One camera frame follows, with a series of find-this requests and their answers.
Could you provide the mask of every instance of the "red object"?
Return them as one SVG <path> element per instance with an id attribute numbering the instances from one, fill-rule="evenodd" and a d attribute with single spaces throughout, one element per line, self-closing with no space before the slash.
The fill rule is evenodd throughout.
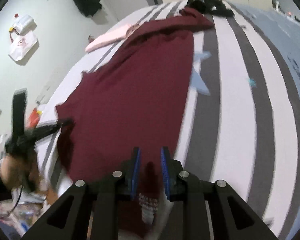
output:
<path id="1" fill-rule="evenodd" d="M 181 16 L 150 21 L 137 29 L 108 64 L 82 81 L 58 117 L 72 118 L 58 153 L 73 181 L 94 181 L 120 168 L 141 149 L 138 193 L 158 198 L 162 188 L 160 150 L 177 146 L 192 70 L 192 31 L 213 24 L 192 8 Z M 138 200 L 119 205 L 119 227 L 144 236 Z"/>
<path id="2" fill-rule="evenodd" d="M 38 112 L 37 108 L 33 109 L 33 111 L 31 112 L 27 122 L 28 128 L 35 128 L 38 125 L 40 121 L 40 116 L 37 112 Z"/>

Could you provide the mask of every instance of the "white stripe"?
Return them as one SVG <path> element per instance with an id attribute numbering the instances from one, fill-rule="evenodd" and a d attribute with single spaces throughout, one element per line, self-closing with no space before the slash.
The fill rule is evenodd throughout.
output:
<path id="1" fill-rule="evenodd" d="M 271 230 L 278 236 L 288 214 L 295 186 L 298 162 L 296 124 L 284 79 L 271 50 L 251 24 L 233 11 L 238 24 L 246 26 L 243 30 L 257 54 L 273 109 L 275 167 L 264 218 L 274 218 Z"/>
<path id="2" fill-rule="evenodd" d="M 178 10 L 176 11 L 175 16 L 180 15 L 179 10 L 184 9 L 184 7 L 187 5 L 187 2 L 188 2 L 187 0 L 184 0 L 179 4 Z"/>
<path id="3" fill-rule="evenodd" d="M 199 32 L 193 35 L 194 38 L 194 52 L 202 52 L 202 45 L 204 33 Z M 201 61 L 193 63 L 193 68 L 200 73 Z M 182 124 L 179 133 L 178 144 L 174 159 L 181 162 L 182 166 L 185 165 L 189 142 L 192 133 L 192 126 L 194 121 L 195 107 L 197 105 L 198 92 L 196 88 L 189 86 L 185 111 L 183 114 Z"/>
<path id="4" fill-rule="evenodd" d="M 170 3 L 166 8 L 164 8 L 157 17 L 157 20 L 162 20 L 167 17 L 172 7 L 176 5 L 177 2 Z"/>
<path id="5" fill-rule="evenodd" d="M 255 160 L 256 123 L 249 76 L 225 18 L 213 17 L 220 62 L 220 124 L 210 181 L 224 179 L 247 200 Z"/>

